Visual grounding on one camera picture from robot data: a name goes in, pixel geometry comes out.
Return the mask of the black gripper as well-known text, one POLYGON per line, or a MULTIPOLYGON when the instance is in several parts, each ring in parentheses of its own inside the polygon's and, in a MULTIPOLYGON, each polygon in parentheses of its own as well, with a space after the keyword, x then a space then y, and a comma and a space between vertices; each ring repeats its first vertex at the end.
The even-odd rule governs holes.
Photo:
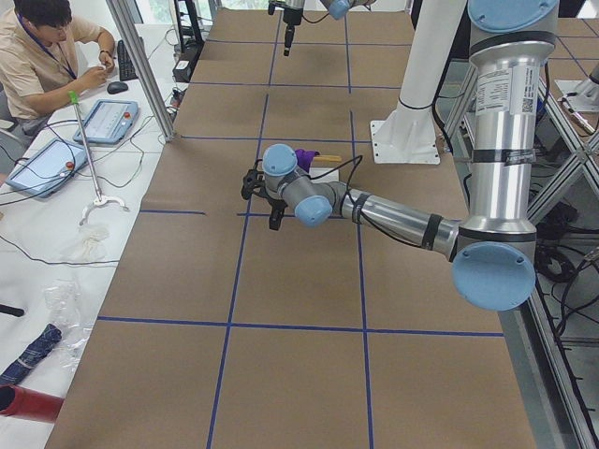
POLYGON ((271 207, 270 217, 269 217, 269 229, 270 230, 279 230, 282 220, 284 218, 285 209, 287 208, 286 202, 280 198, 280 196, 268 189, 264 188, 264 192, 266 195, 266 199, 271 207))
POLYGON ((284 23, 286 24, 284 41, 285 57, 288 57, 291 52, 295 36, 295 26, 301 24, 304 5, 304 0, 284 0, 281 2, 281 8, 284 10, 284 23))

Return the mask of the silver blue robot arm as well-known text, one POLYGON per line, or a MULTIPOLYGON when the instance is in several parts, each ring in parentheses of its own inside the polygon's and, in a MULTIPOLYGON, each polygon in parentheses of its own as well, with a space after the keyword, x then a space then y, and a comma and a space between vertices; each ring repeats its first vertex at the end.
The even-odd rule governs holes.
MULTIPOLYGON (((369 7, 373 1, 350 1, 350 0, 321 0, 320 4, 324 7, 327 14, 317 21, 307 22, 316 24, 332 17, 334 20, 340 20, 347 12, 354 7, 369 7)), ((285 24, 285 41, 284 41, 284 56, 288 56, 294 40, 295 28, 301 25, 304 19, 304 0, 288 0, 288 1, 269 1, 268 14, 273 15, 276 8, 283 11, 283 21, 285 24)))
POLYGON ((257 174, 244 178, 243 196, 268 200, 271 229, 285 210, 309 227, 339 214, 403 244, 442 253, 467 301, 492 311, 516 308, 530 297, 536 279, 536 230, 527 211, 540 70, 554 49, 558 11, 555 1, 421 5, 397 107, 371 124, 373 153, 377 163, 434 159, 435 95, 460 21, 468 19, 475 137, 464 220, 414 210, 346 182, 316 182, 285 144, 265 150, 257 174))

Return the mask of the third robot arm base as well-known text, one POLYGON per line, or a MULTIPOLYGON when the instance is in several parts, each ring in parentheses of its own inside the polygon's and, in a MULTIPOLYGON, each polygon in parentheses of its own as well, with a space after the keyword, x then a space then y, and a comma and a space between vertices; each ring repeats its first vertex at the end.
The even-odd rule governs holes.
POLYGON ((584 80, 556 80, 561 100, 574 112, 598 112, 598 65, 584 80))

